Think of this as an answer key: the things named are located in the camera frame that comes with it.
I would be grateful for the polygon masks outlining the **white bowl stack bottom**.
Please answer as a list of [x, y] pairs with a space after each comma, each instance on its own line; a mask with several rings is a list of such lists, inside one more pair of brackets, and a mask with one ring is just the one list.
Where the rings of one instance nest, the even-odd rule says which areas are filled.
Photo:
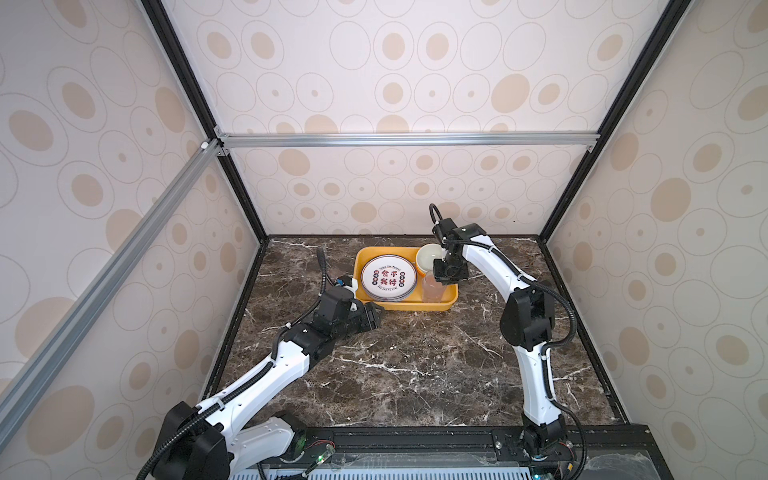
[[434, 261], [442, 260], [445, 251], [441, 245], [430, 243], [418, 249], [415, 257], [415, 265], [422, 276], [426, 276], [433, 271]]

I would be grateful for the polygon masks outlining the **clear plastic cup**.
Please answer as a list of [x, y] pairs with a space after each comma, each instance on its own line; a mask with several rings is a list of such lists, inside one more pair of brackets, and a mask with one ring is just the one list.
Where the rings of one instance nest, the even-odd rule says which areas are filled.
[[422, 301], [424, 303], [441, 303], [447, 286], [438, 281], [433, 272], [427, 273], [422, 279]]

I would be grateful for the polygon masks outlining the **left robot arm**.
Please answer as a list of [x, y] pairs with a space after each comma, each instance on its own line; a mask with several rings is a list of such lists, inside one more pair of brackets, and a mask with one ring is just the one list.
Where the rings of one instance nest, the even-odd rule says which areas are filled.
[[287, 453], [300, 426], [277, 416], [254, 427], [249, 421], [339, 341], [379, 328], [383, 311], [357, 299], [348, 276], [323, 285], [313, 306], [281, 328], [270, 353], [255, 367], [196, 405], [180, 402], [166, 414], [138, 478], [228, 479]]

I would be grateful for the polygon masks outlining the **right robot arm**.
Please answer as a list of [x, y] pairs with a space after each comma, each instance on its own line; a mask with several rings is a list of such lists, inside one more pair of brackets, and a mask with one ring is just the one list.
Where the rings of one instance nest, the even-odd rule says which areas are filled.
[[530, 458], [543, 458], [567, 439], [550, 350], [573, 340], [575, 313], [562, 295], [525, 273], [497, 248], [479, 225], [458, 226], [434, 204], [430, 218], [433, 235], [443, 249], [433, 261], [435, 279], [443, 285], [457, 284], [469, 278], [469, 267], [474, 266], [506, 301], [499, 328], [514, 348], [523, 382], [522, 447]]

